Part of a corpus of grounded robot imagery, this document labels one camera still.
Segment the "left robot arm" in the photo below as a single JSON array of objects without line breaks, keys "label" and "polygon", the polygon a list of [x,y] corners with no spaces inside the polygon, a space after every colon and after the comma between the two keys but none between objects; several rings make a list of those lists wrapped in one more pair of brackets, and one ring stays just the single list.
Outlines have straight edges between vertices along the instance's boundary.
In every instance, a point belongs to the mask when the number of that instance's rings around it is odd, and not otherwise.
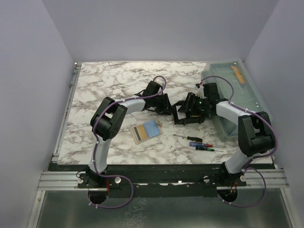
[{"label": "left robot arm", "polygon": [[160,112],[169,109],[168,96],[163,92],[166,85],[167,81],[164,77],[156,76],[144,90],[132,97],[121,100],[106,97],[101,102],[90,121],[95,145],[91,161],[85,170],[89,182],[94,187],[102,187],[106,178],[115,177],[105,174],[107,156],[111,141],[119,133],[125,116],[151,107]]}]

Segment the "gold VIP card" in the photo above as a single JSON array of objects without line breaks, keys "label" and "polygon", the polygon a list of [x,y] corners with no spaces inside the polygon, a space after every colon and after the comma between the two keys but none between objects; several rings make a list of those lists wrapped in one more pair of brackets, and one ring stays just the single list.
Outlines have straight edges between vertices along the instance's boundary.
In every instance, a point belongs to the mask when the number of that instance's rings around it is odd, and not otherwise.
[{"label": "gold VIP card", "polygon": [[147,135],[143,125],[139,125],[139,126],[134,127],[134,132],[135,132],[136,139],[139,142],[148,139],[148,135]]}]

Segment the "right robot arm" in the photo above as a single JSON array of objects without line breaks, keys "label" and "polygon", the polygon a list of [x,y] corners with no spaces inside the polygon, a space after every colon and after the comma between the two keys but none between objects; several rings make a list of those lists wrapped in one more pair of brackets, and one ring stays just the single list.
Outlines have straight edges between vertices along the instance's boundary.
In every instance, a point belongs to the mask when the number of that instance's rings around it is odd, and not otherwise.
[{"label": "right robot arm", "polygon": [[275,148],[270,119],[266,112],[246,110],[221,98],[216,83],[207,83],[200,88],[203,97],[188,93],[184,101],[174,105],[174,122],[181,125],[200,124],[207,118],[218,116],[237,126],[238,150],[221,164],[218,174],[219,182],[229,186],[255,158]]}]

